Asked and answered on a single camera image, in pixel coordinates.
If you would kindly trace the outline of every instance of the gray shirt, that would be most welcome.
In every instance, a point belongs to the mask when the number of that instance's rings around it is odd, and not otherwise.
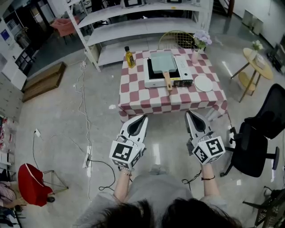
[[[130,186],[127,203],[147,200],[153,208],[155,219],[160,220],[167,207],[177,198],[193,198],[190,190],[171,175],[140,175]],[[226,209],[226,202],[219,196],[206,196],[201,201],[209,206]],[[111,194],[100,192],[87,210],[73,225],[73,228],[90,228],[102,220],[105,208],[115,207],[120,202]]]

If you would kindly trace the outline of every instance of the flower vase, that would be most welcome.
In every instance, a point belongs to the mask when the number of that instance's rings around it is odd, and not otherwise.
[[[252,50],[250,55],[249,55],[249,57],[248,57],[248,59],[250,61],[253,61],[256,55],[257,55],[257,51],[256,50]]]
[[[199,56],[199,52],[198,50],[194,50],[191,56],[191,61],[192,63],[197,63],[198,62],[198,56]]]

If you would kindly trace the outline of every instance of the table leg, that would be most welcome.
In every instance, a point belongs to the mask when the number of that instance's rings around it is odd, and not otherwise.
[[[221,113],[219,113],[217,110],[213,110],[213,112],[211,113],[211,115],[207,118],[208,121],[212,121],[216,118],[218,118],[221,115]]]
[[[122,123],[124,123],[130,119],[129,115],[122,109],[119,109],[119,114],[120,114],[120,118],[121,118]]]
[[[261,74],[258,75],[258,79],[257,79],[257,81],[256,81],[256,83],[255,83],[255,90],[257,89],[257,84],[258,84],[258,82],[259,82],[260,77],[261,77]]]
[[[207,115],[205,116],[205,118],[208,119],[208,118],[212,115],[212,113],[213,113],[214,111],[215,111],[215,109],[211,108],[211,109],[208,111],[208,113],[207,113]]]
[[[256,73],[257,73],[257,71],[254,70],[253,75],[252,75],[252,77],[251,77],[251,79],[250,79],[250,81],[249,81],[249,83],[248,83],[248,86],[246,87],[245,92],[244,92],[244,94],[242,95],[242,97],[241,97],[241,99],[240,99],[240,102],[242,101],[242,99],[244,98],[246,92],[248,91],[248,89],[249,89],[249,87],[250,87],[250,85],[251,85],[251,83],[252,83],[252,81],[253,81],[254,76],[255,76]]]
[[[249,62],[245,64],[240,70],[238,70],[233,76],[231,76],[231,79],[234,78],[236,75],[238,75],[244,68],[246,68],[249,65]]]

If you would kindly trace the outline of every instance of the red and white checkered tablecloth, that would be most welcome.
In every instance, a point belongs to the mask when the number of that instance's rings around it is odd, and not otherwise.
[[[212,108],[211,112],[218,112],[215,117],[223,115],[227,110],[227,99],[220,81],[207,55],[199,55],[198,63],[191,62],[191,49],[171,49],[175,56],[186,58],[193,79],[198,75],[207,76],[213,83],[213,90],[202,92],[194,83],[190,87],[172,87],[170,95],[166,87],[145,88],[143,59],[150,57],[150,53],[166,50],[141,51],[133,53],[136,66],[128,68],[126,58],[122,65],[122,77],[119,96],[119,114],[125,122],[135,115],[161,114],[199,108]]]

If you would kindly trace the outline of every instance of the person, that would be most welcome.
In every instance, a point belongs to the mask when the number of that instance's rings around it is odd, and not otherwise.
[[[0,206],[4,208],[14,208],[17,205],[26,205],[21,197],[16,181],[0,181]]]
[[[139,175],[129,189],[131,172],[122,169],[114,194],[100,192],[77,219],[77,228],[241,228],[226,212],[211,164],[201,166],[204,197],[193,198],[190,189],[161,166]]]

